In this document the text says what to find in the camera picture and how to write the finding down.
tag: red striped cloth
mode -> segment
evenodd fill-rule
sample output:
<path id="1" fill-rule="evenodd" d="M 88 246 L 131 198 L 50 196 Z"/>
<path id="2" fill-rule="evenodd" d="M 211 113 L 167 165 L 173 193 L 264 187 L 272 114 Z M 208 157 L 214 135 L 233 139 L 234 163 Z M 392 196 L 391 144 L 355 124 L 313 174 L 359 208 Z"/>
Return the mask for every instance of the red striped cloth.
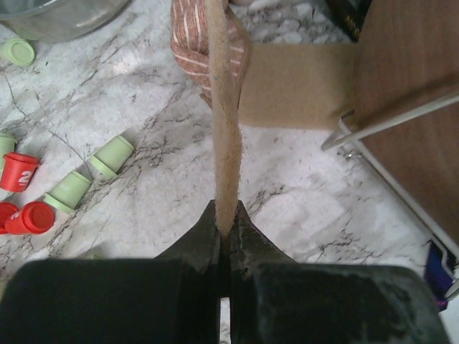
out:
<path id="1" fill-rule="evenodd" d="M 232 76 L 239 94 L 250 55 L 250 40 L 228 7 L 228 0 L 222 2 L 228 18 Z M 202 87 L 202 97 L 211 105 L 209 35 L 203 0 L 172 0 L 171 49 L 179 66 Z"/>

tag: number 2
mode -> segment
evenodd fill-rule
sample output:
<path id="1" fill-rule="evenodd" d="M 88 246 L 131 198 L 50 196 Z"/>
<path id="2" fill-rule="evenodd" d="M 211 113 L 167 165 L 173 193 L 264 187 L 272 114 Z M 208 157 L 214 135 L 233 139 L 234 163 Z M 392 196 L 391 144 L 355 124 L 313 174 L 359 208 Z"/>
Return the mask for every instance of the number 2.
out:
<path id="1" fill-rule="evenodd" d="M 23 186 L 23 185 L 27 185 L 30 181 L 30 177 L 32 177 L 32 172 L 31 171 L 24 171 L 22 172 L 21 174 L 21 178 L 19 178 L 18 182 L 19 182 L 19 185 Z"/>

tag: small plastic cup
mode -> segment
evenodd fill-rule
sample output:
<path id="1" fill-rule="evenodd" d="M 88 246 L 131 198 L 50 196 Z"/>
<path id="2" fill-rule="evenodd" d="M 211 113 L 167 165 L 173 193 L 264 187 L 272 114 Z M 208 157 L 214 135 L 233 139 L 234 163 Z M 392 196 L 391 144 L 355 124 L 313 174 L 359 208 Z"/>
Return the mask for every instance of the small plastic cup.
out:
<path id="1" fill-rule="evenodd" d="M 50 206 L 43 202 L 31 202 L 6 220 L 5 229 L 13 235 L 38 235 L 48 231 L 54 222 L 55 215 Z"/>
<path id="2" fill-rule="evenodd" d="M 16 138 L 8 134 L 0 134 L 0 171 L 3 171 L 5 166 L 5 159 L 3 156 L 10 152 L 14 152 L 14 147 L 17 144 Z"/>
<path id="3" fill-rule="evenodd" d="M 91 181 L 72 171 L 67 174 L 49 193 L 44 194 L 43 202 L 67 214 L 72 213 L 91 186 Z"/>
<path id="4" fill-rule="evenodd" d="M 19 153 L 8 153 L 4 158 L 5 166 L 0 179 L 0 188 L 11 192 L 23 192 L 39 166 L 39 160 Z"/>
<path id="5" fill-rule="evenodd" d="M 96 154 L 91 156 L 90 162 L 107 178 L 115 178 L 121 166 L 134 152 L 131 145 L 123 136 L 118 135 L 106 143 Z"/>
<path id="6" fill-rule="evenodd" d="M 17 206 L 9 202 L 0 202 L 0 234 L 8 234 L 5 222 L 11 215 L 19 210 Z"/>
<path id="7" fill-rule="evenodd" d="M 32 46 L 21 38 L 11 38 L 0 44 L 0 58 L 7 59 L 20 67 L 30 66 L 35 60 Z"/>

